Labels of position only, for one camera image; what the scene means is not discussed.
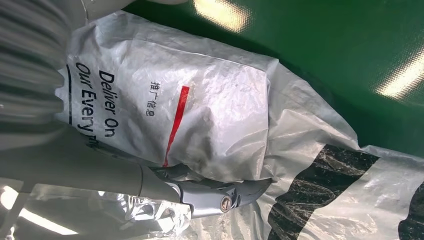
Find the green surface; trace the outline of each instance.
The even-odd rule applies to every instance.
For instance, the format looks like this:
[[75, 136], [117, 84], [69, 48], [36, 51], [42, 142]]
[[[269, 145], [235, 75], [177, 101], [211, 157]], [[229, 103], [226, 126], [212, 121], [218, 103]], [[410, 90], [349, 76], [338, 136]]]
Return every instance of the green surface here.
[[424, 157], [424, 1], [137, 1], [153, 22], [278, 58], [353, 127], [359, 144]]

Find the crumpled plastic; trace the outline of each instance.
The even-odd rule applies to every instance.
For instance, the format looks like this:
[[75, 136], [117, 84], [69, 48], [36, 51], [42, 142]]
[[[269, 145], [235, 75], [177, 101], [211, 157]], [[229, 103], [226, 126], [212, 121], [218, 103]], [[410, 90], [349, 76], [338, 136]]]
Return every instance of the crumpled plastic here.
[[[75, 32], [70, 71], [82, 61], [93, 72], [116, 74], [119, 110], [130, 114], [120, 123], [125, 137], [97, 135], [101, 143], [93, 146], [91, 137], [90, 147], [123, 151], [141, 158], [131, 161], [156, 166], [167, 158], [169, 165], [188, 165], [193, 176], [224, 182], [273, 179], [255, 203], [192, 219], [176, 239], [424, 239], [424, 159], [359, 147], [349, 124], [277, 59], [120, 11]], [[62, 74], [66, 84], [56, 94], [65, 101], [58, 118], [66, 122], [69, 79], [66, 70]], [[80, 80], [70, 75], [72, 83]], [[145, 87], [158, 79], [177, 84], [160, 92], [166, 114], [148, 118]], [[184, 107], [167, 150], [177, 99], [188, 83], [202, 94]], [[101, 121], [94, 124], [104, 131]], [[152, 129], [155, 124], [162, 128]]]
[[45, 184], [26, 193], [11, 184], [16, 182], [0, 179], [2, 208], [22, 206], [13, 222], [13, 214], [0, 212], [12, 224], [7, 240], [166, 238], [180, 235], [190, 224], [186, 204]]

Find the chinese characters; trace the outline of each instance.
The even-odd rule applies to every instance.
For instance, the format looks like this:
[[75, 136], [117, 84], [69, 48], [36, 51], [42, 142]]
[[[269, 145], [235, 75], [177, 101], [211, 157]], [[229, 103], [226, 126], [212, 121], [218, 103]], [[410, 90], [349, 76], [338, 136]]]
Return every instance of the chinese characters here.
[[155, 116], [156, 99], [158, 98], [158, 90], [161, 88], [161, 84], [158, 82], [150, 82], [150, 94], [154, 99], [147, 102], [146, 116]]

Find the metal bolt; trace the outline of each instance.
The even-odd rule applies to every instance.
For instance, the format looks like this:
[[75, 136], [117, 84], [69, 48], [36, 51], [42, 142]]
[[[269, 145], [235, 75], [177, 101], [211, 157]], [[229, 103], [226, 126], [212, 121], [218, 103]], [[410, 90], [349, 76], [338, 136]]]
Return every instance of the metal bolt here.
[[224, 196], [221, 200], [221, 211], [226, 213], [231, 208], [231, 197], [230, 196]]

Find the red stripe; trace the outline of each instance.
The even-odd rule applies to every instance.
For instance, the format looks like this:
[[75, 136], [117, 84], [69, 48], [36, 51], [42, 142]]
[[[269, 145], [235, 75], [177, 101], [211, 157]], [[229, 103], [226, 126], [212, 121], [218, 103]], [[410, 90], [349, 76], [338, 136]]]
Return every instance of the red stripe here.
[[181, 93], [179, 95], [178, 106], [176, 107], [175, 119], [173, 120], [171, 134], [169, 135], [168, 146], [166, 147], [165, 162], [163, 163], [163, 167], [168, 167], [168, 152], [170, 151], [171, 145], [174, 142], [175, 134], [177, 133], [181, 120], [183, 119], [187, 97], [189, 96], [189, 90], [190, 88], [188, 86], [182, 86]]

